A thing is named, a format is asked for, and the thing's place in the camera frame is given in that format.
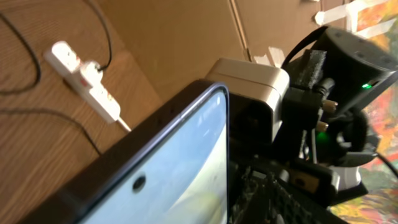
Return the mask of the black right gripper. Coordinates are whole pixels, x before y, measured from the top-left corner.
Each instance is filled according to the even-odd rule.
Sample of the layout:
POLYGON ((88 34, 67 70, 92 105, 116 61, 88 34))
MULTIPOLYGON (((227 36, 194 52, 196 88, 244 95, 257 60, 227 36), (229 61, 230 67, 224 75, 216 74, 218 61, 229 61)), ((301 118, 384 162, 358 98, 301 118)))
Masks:
POLYGON ((341 223, 327 209, 291 187, 287 172, 267 164, 228 161, 228 223, 341 223))

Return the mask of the blue Galaxy smartphone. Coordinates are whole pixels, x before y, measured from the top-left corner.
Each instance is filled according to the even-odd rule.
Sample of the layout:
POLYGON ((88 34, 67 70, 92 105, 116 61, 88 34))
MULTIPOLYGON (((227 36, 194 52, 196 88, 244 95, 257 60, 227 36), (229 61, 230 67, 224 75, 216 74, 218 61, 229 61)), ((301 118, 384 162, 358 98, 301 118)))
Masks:
POLYGON ((197 80, 22 219, 226 223, 229 95, 197 80))

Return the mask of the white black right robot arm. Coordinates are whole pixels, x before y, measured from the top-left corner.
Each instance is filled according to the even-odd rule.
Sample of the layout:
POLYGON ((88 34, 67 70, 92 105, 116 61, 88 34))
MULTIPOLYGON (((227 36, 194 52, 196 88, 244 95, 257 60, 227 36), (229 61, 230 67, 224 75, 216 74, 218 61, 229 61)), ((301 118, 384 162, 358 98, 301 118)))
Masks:
POLYGON ((397 80, 397 60, 323 26, 283 61, 274 105, 261 87, 231 90, 231 223, 340 223, 330 207, 368 193, 359 167, 378 155, 364 107, 397 80))

